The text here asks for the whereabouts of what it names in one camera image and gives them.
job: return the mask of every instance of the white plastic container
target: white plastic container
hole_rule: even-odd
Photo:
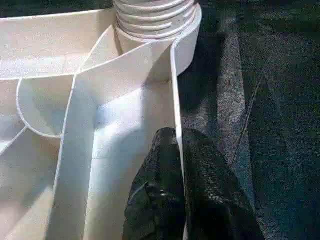
[[[0,19],[1,239],[122,239],[154,134],[176,128],[182,148],[177,75],[201,18],[164,40],[121,30],[113,8]]]

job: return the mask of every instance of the white plastic panel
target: white plastic panel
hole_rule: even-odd
[[[113,61],[77,75],[94,102],[106,104],[151,82],[170,76],[170,41],[154,41],[127,52]]]
[[[0,153],[0,166],[28,158],[16,179],[19,165],[1,170],[6,183],[13,179],[19,189],[17,181],[25,179],[21,188],[31,192],[24,198],[23,191],[15,190],[12,198],[17,203],[10,201],[3,211],[10,188],[1,185],[0,220],[9,216],[0,227],[1,239],[122,239],[131,184],[156,131],[176,127],[182,147],[176,74],[193,58],[199,5],[195,13],[195,21],[178,36],[172,52],[175,38],[138,39],[119,30],[113,9],[0,19],[6,33],[0,36],[0,87],[6,88],[0,94],[0,124],[5,123],[2,116],[17,116],[15,104],[26,124],[16,138],[22,121],[8,121],[3,129],[14,126],[16,131],[10,137],[0,127],[0,145],[6,141],[9,146]],[[55,160],[50,167],[48,159]],[[56,175],[53,171],[51,180],[43,175],[43,184],[33,190],[38,171],[56,166]]]
[[[183,73],[187,67],[189,67],[194,58],[201,19],[202,11],[200,5],[198,4],[195,9],[195,18],[193,23],[176,40],[178,41],[178,44],[175,47],[174,54],[177,76]]]
[[[39,135],[60,137],[72,82],[72,75],[20,80],[16,104],[25,125]]]
[[[97,106],[76,82],[67,108],[47,240],[83,239]]]
[[[93,49],[91,50],[88,59],[81,67],[81,71],[90,69],[104,62],[110,61],[119,57],[122,54],[119,39],[114,28],[111,25],[101,35]]]
[[[171,83],[151,83],[99,107],[86,240],[121,240],[131,184],[156,131],[175,127]]]
[[[16,107],[18,80],[0,80],[0,154],[25,127]]]
[[[52,201],[52,187],[56,173],[58,151],[54,145],[26,127],[0,155],[0,239],[25,239],[12,236],[14,228],[34,224],[28,235],[41,240],[46,232]],[[38,198],[46,193],[48,203],[39,205]]]
[[[0,19],[0,79],[74,73],[114,18],[105,9]]]

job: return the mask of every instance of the plastic compartment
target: plastic compartment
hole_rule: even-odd
[[[156,131],[176,128],[182,146],[177,74],[193,58],[197,11],[174,50],[173,40],[147,42],[76,75],[47,240],[122,239],[131,184]]]
[[[16,107],[18,80],[0,80],[0,154],[24,128]]]
[[[25,127],[0,155],[0,238],[42,239],[53,199],[59,139]]]
[[[104,9],[0,19],[0,79],[75,73],[114,18]]]
[[[177,75],[201,18],[197,5],[178,38],[157,41],[125,33],[114,9],[0,20],[17,33],[0,37],[0,123],[22,119],[0,128],[1,239],[122,239],[154,134],[175,127],[182,147]]]
[[[73,75],[19,81],[16,104],[21,119],[35,133],[60,138]]]

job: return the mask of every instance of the white ribbed duct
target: white ribbed duct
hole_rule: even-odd
[[[194,20],[195,0],[113,0],[119,26],[141,39],[166,39],[179,35]]]

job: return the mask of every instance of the plastic divider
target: plastic divider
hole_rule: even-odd
[[[45,235],[58,151],[55,144],[25,127],[0,155],[1,239],[41,239]],[[35,222],[36,227],[26,229]]]
[[[80,70],[85,71],[120,55],[122,55],[121,45],[114,25],[110,25],[94,45]]]
[[[41,136],[60,138],[72,82],[72,75],[21,79],[16,104],[25,125]]]
[[[73,74],[114,20],[112,8],[0,19],[0,79]]]
[[[18,80],[0,80],[0,154],[25,127],[16,106]]]
[[[76,82],[69,99],[46,240],[83,239],[97,105]]]

